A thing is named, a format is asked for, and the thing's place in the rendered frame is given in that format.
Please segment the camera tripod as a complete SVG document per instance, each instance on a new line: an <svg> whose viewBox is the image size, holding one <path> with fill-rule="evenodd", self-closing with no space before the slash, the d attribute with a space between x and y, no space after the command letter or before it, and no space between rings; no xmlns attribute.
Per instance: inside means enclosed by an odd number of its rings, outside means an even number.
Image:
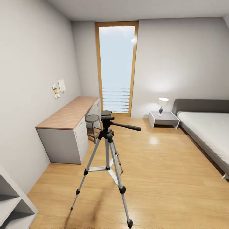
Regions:
<svg viewBox="0 0 229 229"><path fill-rule="evenodd" d="M141 131L141 127L136 127L136 126L124 125L124 124L118 124L118 123L111 122L110 120L114 120L114 118L115 118L115 117L111 117L111 113L112 113L112 111L101 111L101 121L103 123L103 130L100 131L100 133L98 135L98 139L97 139L96 145L94 147L94 150L93 150L92 155L90 157L90 160L88 162L87 168L84 171L84 174L83 174L84 177L82 179L81 185L80 185L79 189L77 189L77 191L76 191L75 201L77 199L78 194L80 193L80 189L82 187L82 184L83 184L84 179L85 179L86 175L88 174L88 172L107 171L110 174L110 176L113 178L114 182L119 187L119 191L120 191L120 193L122 195L122 200L123 200L125 213L126 213L126 217L127 217L127 224L128 224L129 229L131 229L132 226L133 226L133 222L132 222L132 220L130 220L129 215L128 215L127 205L126 205L126 201L125 201L125 197L124 197L124 193L126 192L126 188L122 185L117 159L118 159L118 162L119 162L119 165L121 167L122 172L124 172L124 171L122 169L122 166L121 166L122 163L121 163L121 161L119 159L119 156L118 156L119 153L117 152L116 145L115 145L115 142L114 142L114 139L113 139L114 132L111 129L109 129L109 127L110 127L110 125L116 125L116 126L122 126L122 127L128 128L128 129L137 130L137 131ZM99 145L100 140L102 139L102 137L105 138L106 166L91 167L90 168L91 162L93 160L93 157L94 157L94 155L96 153L96 150L98 148L98 145ZM112 159L111 160L109 159L109 147L111 149L111 154L112 154ZM116 157L117 157L117 159L116 159ZM114 167L115 167L116 174L111 169L113 164L114 164ZM73 203L73 205L71 207L71 210L73 209L75 201L74 201L74 203Z"/></svg>

